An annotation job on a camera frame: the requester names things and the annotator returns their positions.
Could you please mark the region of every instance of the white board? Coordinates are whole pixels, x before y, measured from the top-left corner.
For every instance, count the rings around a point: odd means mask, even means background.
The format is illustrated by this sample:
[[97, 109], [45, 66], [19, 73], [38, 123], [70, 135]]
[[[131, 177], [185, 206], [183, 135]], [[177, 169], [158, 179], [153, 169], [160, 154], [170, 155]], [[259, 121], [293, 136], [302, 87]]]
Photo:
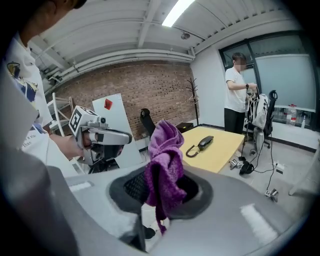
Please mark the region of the white board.
[[[110, 110], [105, 108], [106, 99], [112, 102]], [[92, 104], [94, 112], [105, 118], [110, 129], [123, 131], [132, 135], [120, 93], [96, 99]], [[143, 162], [133, 136], [132, 142], [124, 146], [121, 155], [115, 158], [115, 161], [120, 168], [131, 167]]]

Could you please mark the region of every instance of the window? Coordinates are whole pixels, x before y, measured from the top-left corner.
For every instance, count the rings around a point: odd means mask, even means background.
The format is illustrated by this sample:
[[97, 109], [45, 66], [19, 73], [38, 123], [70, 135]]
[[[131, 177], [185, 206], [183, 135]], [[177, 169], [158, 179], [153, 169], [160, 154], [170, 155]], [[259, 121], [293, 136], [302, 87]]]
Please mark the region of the window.
[[270, 55], [305, 54], [298, 35], [276, 36], [250, 42], [255, 58]]
[[233, 47], [233, 48], [223, 52], [224, 60], [225, 60], [224, 61], [225, 67], [232, 67], [234, 65], [233, 60], [232, 60], [232, 55], [234, 53], [244, 54], [246, 57], [247, 63], [252, 63], [252, 61], [253, 61], [253, 58], [251, 57], [248, 46], [246, 44], [242, 44], [240, 46]]
[[316, 85], [310, 57], [306, 54], [271, 55], [256, 58], [261, 89], [276, 90], [277, 106], [294, 104], [297, 109], [316, 110]]
[[285, 123], [288, 105], [297, 105], [296, 126], [320, 130], [320, 65], [308, 38], [298, 31], [278, 32], [246, 39], [220, 50], [225, 69], [232, 54], [247, 57], [242, 72], [246, 83], [256, 83], [260, 93], [276, 90], [273, 120]]

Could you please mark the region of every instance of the black pants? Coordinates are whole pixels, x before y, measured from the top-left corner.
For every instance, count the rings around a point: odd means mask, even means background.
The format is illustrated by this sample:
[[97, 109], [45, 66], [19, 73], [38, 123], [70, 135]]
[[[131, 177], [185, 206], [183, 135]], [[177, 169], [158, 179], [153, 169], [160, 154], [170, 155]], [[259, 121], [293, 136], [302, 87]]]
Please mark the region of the black pants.
[[235, 134], [242, 134], [245, 123], [245, 113], [224, 109], [224, 130]]

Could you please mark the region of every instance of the purple towel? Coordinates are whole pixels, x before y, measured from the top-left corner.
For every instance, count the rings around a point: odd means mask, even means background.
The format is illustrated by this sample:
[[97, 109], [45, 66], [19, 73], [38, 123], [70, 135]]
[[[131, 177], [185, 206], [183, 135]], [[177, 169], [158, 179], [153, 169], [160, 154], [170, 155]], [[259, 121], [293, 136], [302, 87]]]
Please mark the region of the purple towel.
[[161, 120], [148, 146], [150, 163], [145, 168], [145, 179], [150, 194], [146, 203], [155, 206], [155, 217], [162, 234], [166, 227], [161, 225], [160, 221], [166, 219], [171, 209], [182, 204], [187, 195], [176, 184], [184, 175], [183, 154], [179, 150], [183, 143], [184, 137], [178, 129]]

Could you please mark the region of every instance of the black telephone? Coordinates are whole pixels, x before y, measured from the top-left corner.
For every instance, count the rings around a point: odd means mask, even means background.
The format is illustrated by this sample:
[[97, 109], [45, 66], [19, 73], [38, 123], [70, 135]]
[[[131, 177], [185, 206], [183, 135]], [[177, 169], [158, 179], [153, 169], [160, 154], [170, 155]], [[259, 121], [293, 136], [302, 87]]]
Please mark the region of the black telephone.
[[195, 147], [195, 145], [193, 145], [186, 151], [185, 155], [189, 158], [194, 158], [196, 155], [199, 154], [200, 151], [205, 150], [213, 140], [214, 140], [213, 136], [207, 136], [203, 138], [197, 146], [199, 148], [199, 151], [195, 152], [194, 154], [189, 154], [190, 150], [192, 150]]

